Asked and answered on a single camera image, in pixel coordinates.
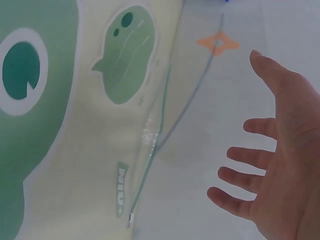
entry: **fingernail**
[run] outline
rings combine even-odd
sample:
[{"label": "fingernail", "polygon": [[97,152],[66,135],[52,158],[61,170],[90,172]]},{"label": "fingernail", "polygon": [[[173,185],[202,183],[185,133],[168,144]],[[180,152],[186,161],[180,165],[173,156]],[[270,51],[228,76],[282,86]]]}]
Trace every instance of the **fingernail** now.
[{"label": "fingernail", "polygon": [[252,57],[257,57],[257,56],[262,56],[263,54],[257,50],[252,50],[251,55]]}]

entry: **green pattern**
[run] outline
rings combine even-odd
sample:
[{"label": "green pattern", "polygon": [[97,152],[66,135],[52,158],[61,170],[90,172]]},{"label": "green pattern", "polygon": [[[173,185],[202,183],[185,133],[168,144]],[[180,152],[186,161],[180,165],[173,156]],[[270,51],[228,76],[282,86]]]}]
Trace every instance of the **green pattern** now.
[{"label": "green pattern", "polygon": [[155,42],[155,23],[144,7],[129,7],[114,18],[105,35],[103,58],[92,68],[102,73],[113,103],[128,102],[141,88]]},{"label": "green pattern", "polygon": [[[48,55],[45,89],[34,107],[19,116],[0,109],[0,239],[14,240],[24,218],[23,181],[47,155],[65,117],[79,16],[76,0],[0,1],[0,16],[0,44],[17,29],[32,29]],[[21,40],[0,66],[0,81],[13,99],[26,101],[33,94],[27,85],[37,87],[42,62],[35,51]]]}]

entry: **fabric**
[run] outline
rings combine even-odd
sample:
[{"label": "fabric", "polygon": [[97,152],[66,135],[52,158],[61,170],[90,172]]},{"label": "fabric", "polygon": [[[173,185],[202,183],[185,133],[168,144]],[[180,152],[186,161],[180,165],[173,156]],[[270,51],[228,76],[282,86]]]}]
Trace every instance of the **fabric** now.
[{"label": "fabric", "polygon": [[0,2],[1,240],[100,240],[129,227],[181,7]]}]

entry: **dark green spot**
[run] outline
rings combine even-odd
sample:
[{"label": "dark green spot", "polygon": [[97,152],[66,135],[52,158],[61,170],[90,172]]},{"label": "dark green spot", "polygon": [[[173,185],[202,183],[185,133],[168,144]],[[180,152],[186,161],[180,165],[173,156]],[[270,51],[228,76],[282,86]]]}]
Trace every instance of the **dark green spot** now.
[{"label": "dark green spot", "polygon": [[132,14],[132,12],[128,12],[123,16],[121,20],[121,26],[124,28],[128,27],[132,23],[133,19],[134,19],[134,15]]},{"label": "dark green spot", "polygon": [[27,97],[27,85],[35,89],[40,75],[40,61],[34,47],[19,42],[6,54],[2,66],[4,88],[16,100]]},{"label": "dark green spot", "polygon": [[114,30],[113,35],[114,35],[115,37],[119,35],[119,28],[117,28],[116,30]]}]

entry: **cartoon eye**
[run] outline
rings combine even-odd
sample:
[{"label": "cartoon eye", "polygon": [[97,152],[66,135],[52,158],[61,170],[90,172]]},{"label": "cartoon eye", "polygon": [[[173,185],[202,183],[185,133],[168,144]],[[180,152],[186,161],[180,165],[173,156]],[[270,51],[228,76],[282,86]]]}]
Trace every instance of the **cartoon eye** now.
[{"label": "cartoon eye", "polygon": [[29,28],[11,32],[0,43],[0,109],[11,116],[29,112],[45,90],[48,52]]}]

